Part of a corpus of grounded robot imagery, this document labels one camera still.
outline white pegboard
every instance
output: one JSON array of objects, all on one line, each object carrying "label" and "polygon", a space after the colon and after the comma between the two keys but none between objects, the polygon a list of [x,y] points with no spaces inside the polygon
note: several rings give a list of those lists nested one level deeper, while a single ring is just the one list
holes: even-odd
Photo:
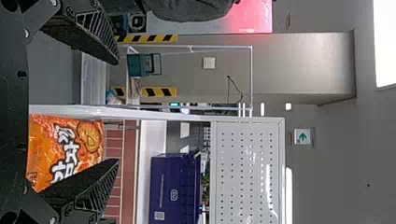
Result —
[{"label": "white pegboard", "polygon": [[279,124],[217,122],[215,125],[211,221],[283,224],[284,148],[279,139],[284,138],[279,135],[284,133]]}]

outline window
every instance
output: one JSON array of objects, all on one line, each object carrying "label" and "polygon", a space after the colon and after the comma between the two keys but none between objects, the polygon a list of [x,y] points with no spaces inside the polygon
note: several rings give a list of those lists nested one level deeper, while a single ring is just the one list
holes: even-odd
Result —
[{"label": "window", "polygon": [[378,88],[396,84],[394,56],[396,29],[394,13],[396,1],[373,0],[375,28],[375,75]]}]

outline hazard stripe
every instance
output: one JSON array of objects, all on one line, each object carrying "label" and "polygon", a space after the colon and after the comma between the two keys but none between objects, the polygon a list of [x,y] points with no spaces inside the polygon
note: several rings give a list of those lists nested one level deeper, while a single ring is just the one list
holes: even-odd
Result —
[{"label": "hazard stripe", "polygon": [[[114,94],[120,99],[126,98],[126,88],[125,87],[111,87]],[[142,88],[143,97],[176,97],[177,88],[176,87],[143,87]]]},{"label": "hazard stripe", "polygon": [[175,97],[177,88],[175,87],[143,87],[143,97]]},{"label": "hazard stripe", "polygon": [[116,35],[114,39],[120,44],[174,43],[178,35]]},{"label": "hazard stripe", "polygon": [[111,87],[111,90],[113,90],[114,94],[116,94],[120,99],[126,99],[125,87]]}]

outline store shelf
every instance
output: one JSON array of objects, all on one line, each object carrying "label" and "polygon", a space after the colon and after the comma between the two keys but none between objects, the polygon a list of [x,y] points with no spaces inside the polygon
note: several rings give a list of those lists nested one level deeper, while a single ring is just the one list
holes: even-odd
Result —
[{"label": "store shelf", "polygon": [[223,121],[223,122],[281,122],[282,118],[239,118],[231,116],[199,116],[181,113],[152,112],[96,105],[30,105],[30,114],[60,116],[76,119],[156,119],[180,121]]},{"label": "store shelf", "polygon": [[211,129],[210,223],[284,224],[284,122]]},{"label": "store shelf", "polygon": [[140,124],[136,223],[149,223],[151,158],[166,152],[166,123],[164,120],[143,120]]}]

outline orange snack bag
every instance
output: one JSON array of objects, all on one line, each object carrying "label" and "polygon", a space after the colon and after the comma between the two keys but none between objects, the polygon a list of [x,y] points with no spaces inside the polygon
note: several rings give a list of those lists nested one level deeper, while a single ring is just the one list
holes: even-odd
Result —
[{"label": "orange snack bag", "polygon": [[39,192],[102,161],[104,123],[31,115],[27,179]]}]

